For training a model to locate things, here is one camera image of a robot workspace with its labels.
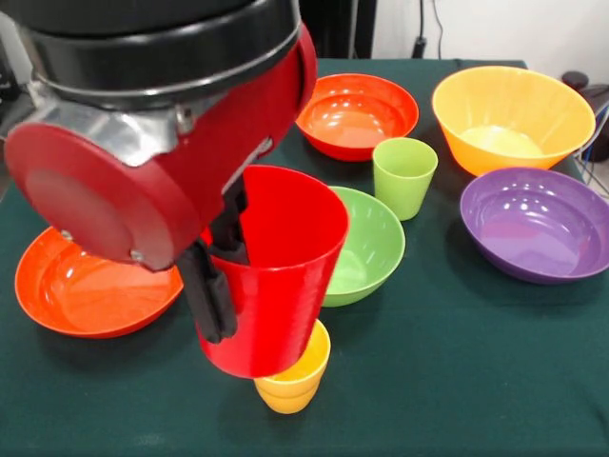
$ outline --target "yellow bowl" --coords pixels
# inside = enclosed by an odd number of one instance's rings
[[[433,110],[457,162],[480,176],[494,169],[549,169],[592,136],[588,103],[531,70],[477,67],[444,79]]]

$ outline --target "screw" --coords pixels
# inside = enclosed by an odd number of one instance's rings
[[[61,230],[61,236],[63,236],[68,241],[73,241],[72,234],[67,230]]]
[[[194,116],[192,109],[178,105],[175,107],[175,120],[178,132],[185,135],[194,129]]]
[[[138,263],[144,262],[144,254],[142,252],[140,252],[139,250],[132,249],[129,254],[131,255],[131,259],[134,262],[138,262]]]

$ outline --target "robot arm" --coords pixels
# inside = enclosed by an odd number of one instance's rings
[[[241,174],[281,141],[312,91],[298,2],[0,9],[19,24],[35,73],[37,110],[6,143],[17,186],[88,252],[151,270],[177,262],[199,330],[213,342],[230,336],[226,280],[209,252],[246,262]]]

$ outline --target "green cup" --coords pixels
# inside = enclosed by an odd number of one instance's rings
[[[438,166],[436,151],[413,138],[391,138],[374,148],[372,161],[375,196],[401,221],[415,217]]]

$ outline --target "orange bowl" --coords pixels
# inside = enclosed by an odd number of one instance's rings
[[[419,120],[405,89],[369,74],[333,74],[317,80],[296,120],[306,139],[338,160],[363,162],[387,138],[405,136]]]
[[[143,328],[182,290],[176,267],[152,273],[88,255],[46,229],[15,274],[23,311],[43,327],[82,338],[112,338]]]
[[[445,78],[432,107],[457,162],[480,176],[494,169],[549,169],[595,130],[588,103],[549,76],[477,67]]]

